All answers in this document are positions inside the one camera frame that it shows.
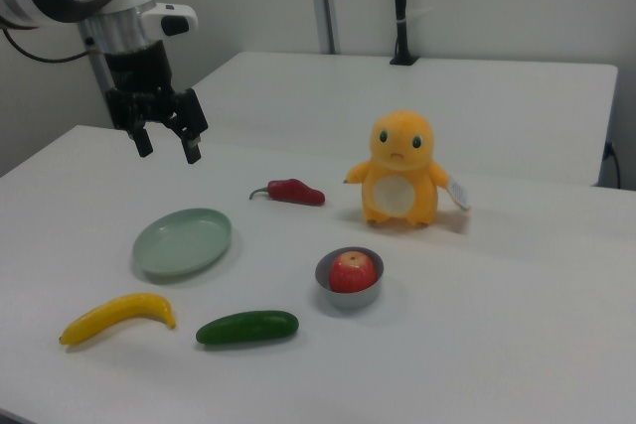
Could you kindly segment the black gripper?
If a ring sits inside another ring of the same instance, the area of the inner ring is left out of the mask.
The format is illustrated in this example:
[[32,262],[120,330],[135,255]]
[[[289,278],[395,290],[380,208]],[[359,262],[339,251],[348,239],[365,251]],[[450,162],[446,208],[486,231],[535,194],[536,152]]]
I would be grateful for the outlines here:
[[105,101],[115,129],[125,131],[140,157],[153,152],[145,121],[163,122],[180,138],[189,164],[201,159],[201,134],[209,127],[196,92],[175,92],[161,41],[126,54],[105,56],[113,86]]

